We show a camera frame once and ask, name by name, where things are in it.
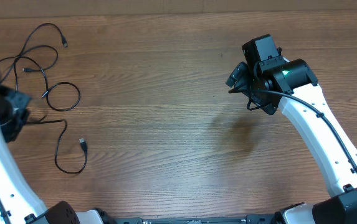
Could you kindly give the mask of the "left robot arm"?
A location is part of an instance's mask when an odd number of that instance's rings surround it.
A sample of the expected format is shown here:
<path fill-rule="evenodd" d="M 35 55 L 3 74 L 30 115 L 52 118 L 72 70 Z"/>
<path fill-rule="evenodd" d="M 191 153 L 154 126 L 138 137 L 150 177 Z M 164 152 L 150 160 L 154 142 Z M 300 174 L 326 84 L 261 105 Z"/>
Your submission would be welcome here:
<path fill-rule="evenodd" d="M 103 224 L 97 210 L 76 212 L 61 201 L 47 208 L 20 172 L 7 144 L 15 141 L 29 116 L 30 96 L 1 85 L 0 81 L 0 223 Z"/>

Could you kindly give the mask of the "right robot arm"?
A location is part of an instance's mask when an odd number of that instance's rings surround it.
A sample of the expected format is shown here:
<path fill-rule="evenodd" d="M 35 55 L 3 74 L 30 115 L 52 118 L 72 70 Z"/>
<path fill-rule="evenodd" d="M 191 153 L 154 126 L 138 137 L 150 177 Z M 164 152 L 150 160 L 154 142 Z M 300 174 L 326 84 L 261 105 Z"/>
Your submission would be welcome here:
<path fill-rule="evenodd" d="M 242 46 L 245 61 L 226 81 L 230 93 L 248 98 L 247 109 L 280 110 L 301 135 L 330 196 L 298 203 L 273 215 L 248 215 L 246 223 L 357 223 L 357 149 L 326 102 L 318 79 L 302 59 L 289 61 L 271 35 Z"/>

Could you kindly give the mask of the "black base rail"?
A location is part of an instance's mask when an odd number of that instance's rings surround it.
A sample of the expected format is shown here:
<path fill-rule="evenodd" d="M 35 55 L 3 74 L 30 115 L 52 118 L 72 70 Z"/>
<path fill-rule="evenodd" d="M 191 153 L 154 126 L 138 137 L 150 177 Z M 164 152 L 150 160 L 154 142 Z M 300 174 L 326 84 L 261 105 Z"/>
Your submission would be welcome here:
<path fill-rule="evenodd" d="M 214 217 L 214 218 L 112 218 L 102 215 L 102 221 L 108 224 L 284 224 L 275 215 L 246 215 L 244 217 Z"/>

